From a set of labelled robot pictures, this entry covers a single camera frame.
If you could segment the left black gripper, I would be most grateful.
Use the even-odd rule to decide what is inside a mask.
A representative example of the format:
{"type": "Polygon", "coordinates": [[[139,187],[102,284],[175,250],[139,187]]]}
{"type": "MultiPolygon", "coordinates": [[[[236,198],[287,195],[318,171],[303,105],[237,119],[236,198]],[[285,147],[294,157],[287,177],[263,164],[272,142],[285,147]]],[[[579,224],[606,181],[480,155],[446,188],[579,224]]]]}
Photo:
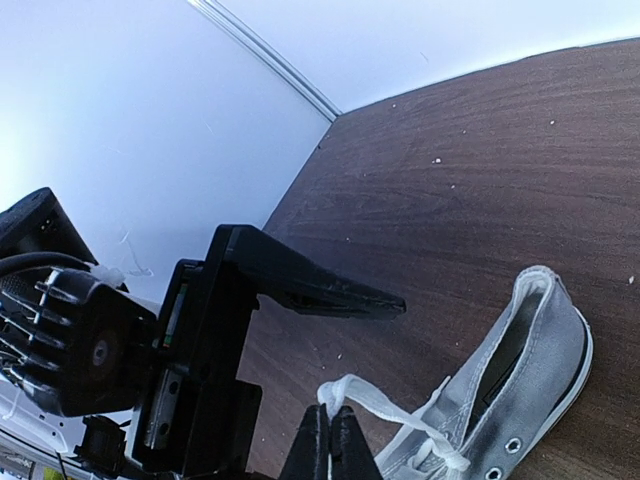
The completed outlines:
{"type": "Polygon", "coordinates": [[[153,309],[104,270],[49,188],[1,215],[1,377],[77,417],[94,475],[239,475],[260,387],[238,366],[257,293],[301,315],[393,320],[403,298],[340,276],[252,225],[220,225],[153,309]]]}

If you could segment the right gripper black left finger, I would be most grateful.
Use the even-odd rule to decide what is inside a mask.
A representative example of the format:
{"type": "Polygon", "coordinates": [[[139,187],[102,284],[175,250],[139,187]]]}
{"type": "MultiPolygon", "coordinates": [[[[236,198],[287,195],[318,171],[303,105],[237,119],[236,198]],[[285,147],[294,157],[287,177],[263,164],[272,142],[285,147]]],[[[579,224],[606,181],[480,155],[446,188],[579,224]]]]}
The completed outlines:
{"type": "Polygon", "coordinates": [[[330,421],[325,404],[308,407],[293,440],[279,480],[327,480],[330,421]]]}

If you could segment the grey sneaker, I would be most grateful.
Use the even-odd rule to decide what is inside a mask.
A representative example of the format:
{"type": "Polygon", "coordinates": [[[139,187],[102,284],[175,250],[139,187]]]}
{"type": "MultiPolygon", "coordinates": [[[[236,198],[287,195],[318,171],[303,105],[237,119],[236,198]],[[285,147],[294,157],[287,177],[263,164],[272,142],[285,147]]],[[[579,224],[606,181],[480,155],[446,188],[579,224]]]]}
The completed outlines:
{"type": "Polygon", "coordinates": [[[385,479],[506,479],[575,402],[593,352],[560,276],[531,266],[478,348],[414,412],[354,374],[322,384],[317,399],[329,416],[352,400],[399,424],[375,457],[385,479]]]}

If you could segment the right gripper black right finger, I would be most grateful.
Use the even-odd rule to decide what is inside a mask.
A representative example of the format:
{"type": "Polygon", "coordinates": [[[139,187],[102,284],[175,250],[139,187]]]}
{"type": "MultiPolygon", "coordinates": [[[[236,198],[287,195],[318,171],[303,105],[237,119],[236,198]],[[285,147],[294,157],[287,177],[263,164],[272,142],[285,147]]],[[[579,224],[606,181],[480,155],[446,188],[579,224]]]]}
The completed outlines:
{"type": "Polygon", "coordinates": [[[341,407],[330,426],[331,478],[382,480],[353,409],[341,407]]]}

